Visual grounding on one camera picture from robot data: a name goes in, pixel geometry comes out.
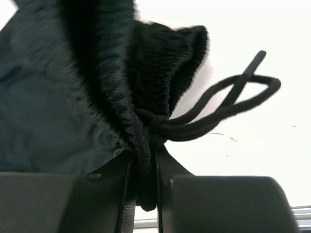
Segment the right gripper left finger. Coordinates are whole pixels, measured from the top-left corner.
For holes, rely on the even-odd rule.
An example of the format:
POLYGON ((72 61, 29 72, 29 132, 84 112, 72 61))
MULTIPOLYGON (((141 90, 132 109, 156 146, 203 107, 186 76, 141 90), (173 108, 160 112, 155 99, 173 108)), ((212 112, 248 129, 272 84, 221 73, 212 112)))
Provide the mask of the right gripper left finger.
POLYGON ((124 151, 100 169, 77 175, 3 172, 3 233, 131 233, 135 159, 124 151))

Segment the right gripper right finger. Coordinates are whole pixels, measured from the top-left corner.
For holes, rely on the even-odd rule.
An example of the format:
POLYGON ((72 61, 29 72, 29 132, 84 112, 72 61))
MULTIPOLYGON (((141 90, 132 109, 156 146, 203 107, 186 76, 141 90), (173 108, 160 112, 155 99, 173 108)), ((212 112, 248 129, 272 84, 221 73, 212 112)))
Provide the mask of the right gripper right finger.
POLYGON ((283 189, 271 177, 195 176, 164 146, 155 152, 161 233, 296 233, 283 189))

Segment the black shorts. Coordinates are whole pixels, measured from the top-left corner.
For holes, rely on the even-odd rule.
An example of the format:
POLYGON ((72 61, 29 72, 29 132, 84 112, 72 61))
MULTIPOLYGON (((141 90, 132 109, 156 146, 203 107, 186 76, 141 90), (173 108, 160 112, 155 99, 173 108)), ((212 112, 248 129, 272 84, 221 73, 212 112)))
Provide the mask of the black shorts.
POLYGON ((260 51, 245 72, 210 87, 186 114, 172 118, 208 52, 206 27, 172 29, 134 18, 131 0, 18 0, 1 45, 21 69, 46 78, 72 111, 86 114, 138 162, 138 201, 158 206, 155 150, 166 141, 202 137, 222 120, 251 110, 281 86, 255 75, 260 51))

